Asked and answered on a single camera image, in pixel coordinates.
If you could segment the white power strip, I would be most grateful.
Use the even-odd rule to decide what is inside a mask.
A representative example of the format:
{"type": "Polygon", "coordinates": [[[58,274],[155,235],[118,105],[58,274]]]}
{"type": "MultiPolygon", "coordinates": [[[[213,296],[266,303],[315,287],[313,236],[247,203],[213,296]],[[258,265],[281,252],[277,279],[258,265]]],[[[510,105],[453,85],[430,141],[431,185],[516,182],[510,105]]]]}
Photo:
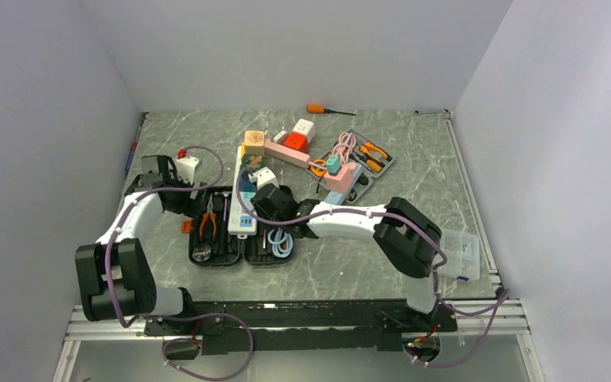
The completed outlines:
{"type": "Polygon", "coordinates": [[[243,209],[243,206],[250,210],[253,209],[251,199],[257,191],[255,183],[250,180],[250,171],[243,170],[246,166],[243,160],[243,147],[239,146],[236,151],[228,233],[241,240],[245,240],[249,236],[255,236],[258,230],[257,220],[243,209]]]}

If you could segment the green cube adapter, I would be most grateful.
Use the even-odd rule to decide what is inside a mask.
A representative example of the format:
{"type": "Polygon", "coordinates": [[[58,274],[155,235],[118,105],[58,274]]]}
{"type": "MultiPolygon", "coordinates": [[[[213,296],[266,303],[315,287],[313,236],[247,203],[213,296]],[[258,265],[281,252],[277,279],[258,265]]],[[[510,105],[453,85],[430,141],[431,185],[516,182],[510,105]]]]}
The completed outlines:
{"type": "Polygon", "coordinates": [[[242,157],[242,165],[252,171],[260,170],[263,166],[262,154],[244,154],[242,157]]]}

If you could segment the pink power strip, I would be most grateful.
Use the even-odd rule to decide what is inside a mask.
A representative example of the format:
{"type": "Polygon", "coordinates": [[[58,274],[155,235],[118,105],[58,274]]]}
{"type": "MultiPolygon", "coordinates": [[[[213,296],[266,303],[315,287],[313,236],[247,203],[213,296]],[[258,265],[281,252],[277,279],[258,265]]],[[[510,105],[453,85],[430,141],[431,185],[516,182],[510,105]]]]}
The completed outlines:
{"type": "Polygon", "coordinates": [[[269,139],[264,141],[264,152],[273,158],[283,160],[298,167],[307,169],[310,166],[311,157],[308,154],[287,146],[278,144],[269,139]]]}

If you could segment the light blue power strip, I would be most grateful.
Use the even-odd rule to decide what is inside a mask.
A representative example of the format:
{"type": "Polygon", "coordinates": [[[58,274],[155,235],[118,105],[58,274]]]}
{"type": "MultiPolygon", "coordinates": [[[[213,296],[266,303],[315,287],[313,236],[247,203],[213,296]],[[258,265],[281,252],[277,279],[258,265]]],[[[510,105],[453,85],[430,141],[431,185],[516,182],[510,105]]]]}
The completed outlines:
{"type": "Polygon", "coordinates": [[[346,193],[339,193],[337,191],[329,191],[324,199],[324,202],[331,205],[342,205],[347,197],[346,193]]]}

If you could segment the red cube adapter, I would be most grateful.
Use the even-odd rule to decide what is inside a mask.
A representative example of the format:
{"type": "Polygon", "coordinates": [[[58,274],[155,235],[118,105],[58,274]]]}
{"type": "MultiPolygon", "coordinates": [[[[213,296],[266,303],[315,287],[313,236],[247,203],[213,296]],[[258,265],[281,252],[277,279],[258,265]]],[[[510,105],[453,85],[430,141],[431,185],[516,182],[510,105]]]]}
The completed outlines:
{"type": "Polygon", "coordinates": [[[303,135],[301,133],[292,131],[288,137],[286,138],[286,140],[284,141],[283,145],[285,147],[288,147],[292,150],[296,150],[299,152],[302,152],[304,154],[307,154],[309,151],[309,140],[308,137],[306,135],[303,135]]]}

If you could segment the beige cube adapter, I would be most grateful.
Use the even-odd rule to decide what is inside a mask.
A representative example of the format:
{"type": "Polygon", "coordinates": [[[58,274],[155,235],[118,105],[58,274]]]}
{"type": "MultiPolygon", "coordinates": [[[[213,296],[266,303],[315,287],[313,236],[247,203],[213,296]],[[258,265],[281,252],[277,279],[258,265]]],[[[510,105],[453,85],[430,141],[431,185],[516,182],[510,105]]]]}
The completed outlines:
{"type": "Polygon", "coordinates": [[[243,137],[243,152],[249,155],[264,155],[265,141],[264,131],[245,131],[243,137]]]}

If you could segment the teal cube plug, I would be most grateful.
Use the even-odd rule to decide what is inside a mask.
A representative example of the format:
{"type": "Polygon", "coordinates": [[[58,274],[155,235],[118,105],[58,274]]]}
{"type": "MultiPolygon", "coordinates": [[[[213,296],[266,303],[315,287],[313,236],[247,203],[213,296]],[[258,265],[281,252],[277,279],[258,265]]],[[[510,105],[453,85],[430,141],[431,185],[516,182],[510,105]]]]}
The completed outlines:
{"type": "Polygon", "coordinates": [[[331,176],[336,176],[341,171],[342,163],[338,155],[331,155],[325,162],[327,173],[331,176]]]}

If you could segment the pink cube socket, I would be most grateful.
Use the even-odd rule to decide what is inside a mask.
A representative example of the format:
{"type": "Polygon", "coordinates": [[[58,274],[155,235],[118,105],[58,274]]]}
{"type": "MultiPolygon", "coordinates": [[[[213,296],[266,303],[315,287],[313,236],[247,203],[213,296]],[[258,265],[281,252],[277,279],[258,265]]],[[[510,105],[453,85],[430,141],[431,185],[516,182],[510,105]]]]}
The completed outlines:
{"type": "Polygon", "coordinates": [[[356,171],[360,167],[355,162],[344,164],[336,175],[326,173],[323,177],[329,191],[336,193],[348,193],[355,182],[356,171]]]}

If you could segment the black tool case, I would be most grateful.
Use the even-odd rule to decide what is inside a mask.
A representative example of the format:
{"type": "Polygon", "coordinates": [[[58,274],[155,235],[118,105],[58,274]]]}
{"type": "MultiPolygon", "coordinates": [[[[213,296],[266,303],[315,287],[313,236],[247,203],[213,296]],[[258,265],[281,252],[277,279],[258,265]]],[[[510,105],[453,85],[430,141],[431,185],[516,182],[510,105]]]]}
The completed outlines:
{"type": "Polygon", "coordinates": [[[258,222],[255,236],[245,240],[228,233],[228,218],[231,207],[232,187],[213,186],[199,192],[191,203],[194,216],[181,225],[181,232],[188,237],[188,258],[200,267],[226,267],[246,261],[253,266],[268,266],[291,260],[295,248],[294,238],[282,228],[258,222]],[[198,228],[208,198],[213,196],[217,215],[217,235],[214,239],[203,239],[198,228]]]}

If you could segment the white cube adapter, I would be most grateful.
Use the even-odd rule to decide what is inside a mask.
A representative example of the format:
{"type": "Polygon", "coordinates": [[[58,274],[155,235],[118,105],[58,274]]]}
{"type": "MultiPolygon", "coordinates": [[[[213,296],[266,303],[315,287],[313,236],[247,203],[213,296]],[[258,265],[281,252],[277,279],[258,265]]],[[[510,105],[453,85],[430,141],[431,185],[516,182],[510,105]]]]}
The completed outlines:
{"type": "Polygon", "coordinates": [[[306,120],[306,119],[299,119],[295,123],[292,131],[294,133],[305,136],[308,142],[312,142],[313,137],[316,134],[314,122],[306,120]]]}

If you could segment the clear screw box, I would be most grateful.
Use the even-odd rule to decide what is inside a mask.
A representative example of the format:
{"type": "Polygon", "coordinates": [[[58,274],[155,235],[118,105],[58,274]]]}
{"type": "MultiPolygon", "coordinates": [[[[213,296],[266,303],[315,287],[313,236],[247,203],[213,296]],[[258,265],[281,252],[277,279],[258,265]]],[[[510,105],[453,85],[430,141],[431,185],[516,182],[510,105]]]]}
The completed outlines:
{"type": "Polygon", "coordinates": [[[439,267],[444,277],[466,282],[477,281],[481,271],[481,239],[467,232],[443,229],[440,248],[445,252],[447,262],[439,267]]]}

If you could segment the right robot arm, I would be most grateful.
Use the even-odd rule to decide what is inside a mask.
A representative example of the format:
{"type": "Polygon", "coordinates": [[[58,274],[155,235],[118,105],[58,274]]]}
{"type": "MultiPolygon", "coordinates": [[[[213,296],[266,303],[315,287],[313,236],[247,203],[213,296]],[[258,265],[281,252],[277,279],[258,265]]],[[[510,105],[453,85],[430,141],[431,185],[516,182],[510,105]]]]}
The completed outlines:
{"type": "Polygon", "coordinates": [[[392,197],[381,205],[346,207],[316,199],[297,202],[285,190],[269,184],[240,208],[253,219],[284,228],[295,239],[343,237],[375,243],[407,285],[407,321],[425,330],[438,317],[439,267],[448,257],[440,247],[442,230],[408,200],[392,197]]]}

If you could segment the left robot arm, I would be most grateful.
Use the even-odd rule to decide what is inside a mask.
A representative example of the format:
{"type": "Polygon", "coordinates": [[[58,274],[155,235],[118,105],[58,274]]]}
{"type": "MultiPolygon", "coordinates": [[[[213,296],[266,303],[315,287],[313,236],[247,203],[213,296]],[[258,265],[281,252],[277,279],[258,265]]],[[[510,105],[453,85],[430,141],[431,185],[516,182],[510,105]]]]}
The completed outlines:
{"type": "Polygon", "coordinates": [[[142,157],[142,172],[127,187],[123,205],[109,229],[93,244],[78,247],[76,274],[87,320],[126,316],[165,316],[178,334],[197,323],[190,293],[159,286],[142,244],[164,212],[191,216],[191,189],[198,158],[142,157]]]}

